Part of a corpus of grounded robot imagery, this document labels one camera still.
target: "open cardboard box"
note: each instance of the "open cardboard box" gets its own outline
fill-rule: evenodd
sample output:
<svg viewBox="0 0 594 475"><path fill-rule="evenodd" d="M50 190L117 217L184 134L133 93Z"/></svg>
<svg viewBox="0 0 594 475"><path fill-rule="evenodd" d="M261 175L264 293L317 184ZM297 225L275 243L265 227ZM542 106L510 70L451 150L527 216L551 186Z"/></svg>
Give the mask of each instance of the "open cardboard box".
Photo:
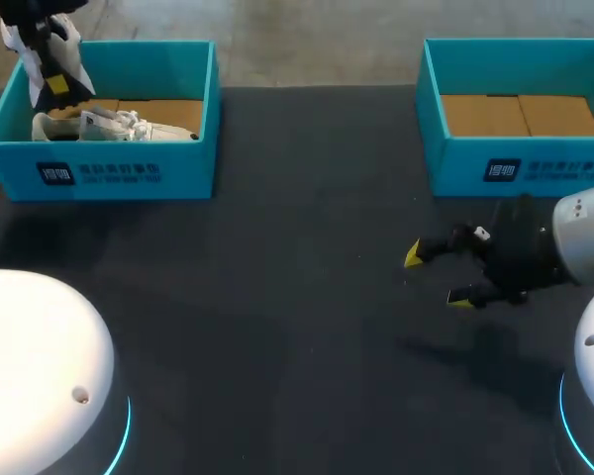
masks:
<svg viewBox="0 0 594 475"><path fill-rule="evenodd" d="M584 97L443 95L454 137L594 137Z"/></svg>
<svg viewBox="0 0 594 475"><path fill-rule="evenodd" d="M426 40L416 107L436 196L594 186L594 40Z"/></svg>

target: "cardboard bottom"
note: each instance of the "cardboard bottom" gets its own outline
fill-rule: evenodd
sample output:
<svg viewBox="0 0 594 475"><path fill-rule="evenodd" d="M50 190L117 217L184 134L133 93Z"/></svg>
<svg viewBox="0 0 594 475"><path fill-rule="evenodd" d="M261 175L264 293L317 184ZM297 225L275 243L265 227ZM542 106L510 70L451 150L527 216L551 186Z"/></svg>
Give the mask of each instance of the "cardboard bottom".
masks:
<svg viewBox="0 0 594 475"><path fill-rule="evenodd" d="M594 137L584 97L444 95L455 137Z"/></svg>
<svg viewBox="0 0 594 475"><path fill-rule="evenodd" d="M115 99L93 99L77 107L53 110L49 115L54 119L78 117L84 109L95 106L110 111L136 111L139 117L148 122L182 127L200 135L202 127L203 101L154 100L154 101L118 101Z"/></svg>

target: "shoe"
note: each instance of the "shoe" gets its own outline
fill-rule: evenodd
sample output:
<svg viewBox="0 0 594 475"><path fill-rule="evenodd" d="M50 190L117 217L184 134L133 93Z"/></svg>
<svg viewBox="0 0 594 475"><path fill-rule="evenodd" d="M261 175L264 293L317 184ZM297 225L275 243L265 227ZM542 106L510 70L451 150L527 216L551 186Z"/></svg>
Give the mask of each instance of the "shoe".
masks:
<svg viewBox="0 0 594 475"><path fill-rule="evenodd" d="M74 119L53 119L45 113L33 118L34 142L195 142L198 136L181 127L153 124L136 112L112 112L100 107L81 111Z"/></svg>
<svg viewBox="0 0 594 475"><path fill-rule="evenodd" d="M40 56L24 44L18 27L8 27L4 21L0 21L2 41L22 59L29 76L31 105L38 112L64 109L87 101L95 94L92 81L81 64L81 35L75 26L65 14L49 17L49 26L49 52L63 70L58 77L60 92L57 92L57 83L52 82L53 78L44 78Z"/></svg>

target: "printed logo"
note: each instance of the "printed logo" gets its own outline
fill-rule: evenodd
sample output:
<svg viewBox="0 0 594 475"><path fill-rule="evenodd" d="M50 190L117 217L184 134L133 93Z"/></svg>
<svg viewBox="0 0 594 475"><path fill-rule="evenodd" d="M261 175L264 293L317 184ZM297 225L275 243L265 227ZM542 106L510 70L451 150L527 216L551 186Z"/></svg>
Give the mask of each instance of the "printed logo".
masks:
<svg viewBox="0 0 594 475"><path fill-rule="evenodd" d="M521 164L522 160L519 158L491 158L486 165L484 181L515 181Z"/></svg>
<svg viewBox="0 0 594 475"><path fill-rule="evenodd" d="M59 161L49 163L38 163L38 172L46 185L74 185L75 179L72 176L68 163Z"/></svg>

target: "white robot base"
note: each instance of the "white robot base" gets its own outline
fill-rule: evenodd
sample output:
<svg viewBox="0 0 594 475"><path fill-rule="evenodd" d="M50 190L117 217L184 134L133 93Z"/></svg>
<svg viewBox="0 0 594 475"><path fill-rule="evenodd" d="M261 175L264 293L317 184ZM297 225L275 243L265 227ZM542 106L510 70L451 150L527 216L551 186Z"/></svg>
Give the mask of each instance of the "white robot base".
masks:
<svg viewBox="0 0 594 475"><path fill-rule="evenodd" d="M555 456L563 475L594 475L594 298L576 330L572 362L560 383Z"/></svg>
<svg viewBox="0 0 594 475"><path fill-rule="evenodd" d="M0 475L122 475L131 426L95 308L58 280L0 270Z"/></svg>

